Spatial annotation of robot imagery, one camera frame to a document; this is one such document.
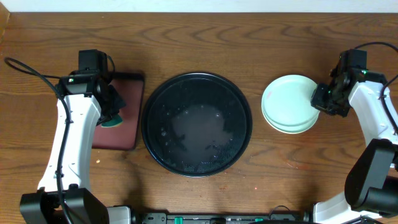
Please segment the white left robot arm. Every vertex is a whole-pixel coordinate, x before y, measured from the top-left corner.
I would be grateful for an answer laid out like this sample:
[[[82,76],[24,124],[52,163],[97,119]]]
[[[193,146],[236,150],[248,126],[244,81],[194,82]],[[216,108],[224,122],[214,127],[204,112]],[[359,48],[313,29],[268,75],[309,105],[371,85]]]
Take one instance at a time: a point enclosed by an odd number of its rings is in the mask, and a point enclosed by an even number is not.
[[[100,75],[62,77],[58,121],[49,163],[35,193],[21,197],[26,223],[132,223],[128,206],[106,207],[90,191],[90,158],[97,125],[120,99]]]

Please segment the green sponge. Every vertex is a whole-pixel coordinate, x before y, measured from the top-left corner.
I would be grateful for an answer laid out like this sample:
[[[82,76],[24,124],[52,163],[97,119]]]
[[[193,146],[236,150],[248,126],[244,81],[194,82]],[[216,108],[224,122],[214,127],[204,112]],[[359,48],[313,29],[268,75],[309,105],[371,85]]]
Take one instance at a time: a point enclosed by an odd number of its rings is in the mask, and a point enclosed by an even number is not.
[[[103,122],[101,126],[103,128],[113,128],[119,126],[122,123],[123,123],[122,117],[120,117],[120,115],[117,114],[113,116],[109,121]]]

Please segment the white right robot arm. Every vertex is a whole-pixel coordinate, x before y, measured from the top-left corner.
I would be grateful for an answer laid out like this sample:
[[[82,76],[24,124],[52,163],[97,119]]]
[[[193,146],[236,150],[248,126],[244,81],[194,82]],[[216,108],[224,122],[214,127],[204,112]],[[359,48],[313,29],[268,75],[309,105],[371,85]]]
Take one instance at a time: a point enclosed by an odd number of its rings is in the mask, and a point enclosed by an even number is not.
[[[319,84],[311,105],[329,115],[346,116],[354,109],[366,148],[349,172],[345,189],[333,198],[316,203],[315,223],[353,223],[365,218],[397,216],[397,112],[381,73],[365,69],[330,72],[329,85]]]

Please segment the light blue plate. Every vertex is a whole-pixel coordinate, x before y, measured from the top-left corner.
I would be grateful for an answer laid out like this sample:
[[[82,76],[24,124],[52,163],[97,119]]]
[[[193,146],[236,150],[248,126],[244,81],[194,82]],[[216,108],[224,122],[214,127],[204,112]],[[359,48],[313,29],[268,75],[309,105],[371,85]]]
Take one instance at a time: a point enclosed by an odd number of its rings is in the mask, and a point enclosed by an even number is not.
[[[268,122],[268,124],[274,129],[285,134],[299,134],[309,130],[317,122],[319,114],[316,114],[306,123],[296,124],[296,125],[277,124],[276,122],[271,121],[271,119],[265,113],[263,114],[263,116],[265,120]]]

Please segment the pale green plate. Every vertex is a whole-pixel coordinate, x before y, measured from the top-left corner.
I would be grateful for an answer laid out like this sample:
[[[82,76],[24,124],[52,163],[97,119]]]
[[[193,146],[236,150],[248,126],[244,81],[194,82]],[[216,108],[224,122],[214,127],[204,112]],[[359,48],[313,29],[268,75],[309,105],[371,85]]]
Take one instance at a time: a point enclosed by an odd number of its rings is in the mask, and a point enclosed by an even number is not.
[[[303,124],[320,111],[310,100],[317,84],[302,75],[286,75],[275,79],[263,92],[262,113],[277,124]]]

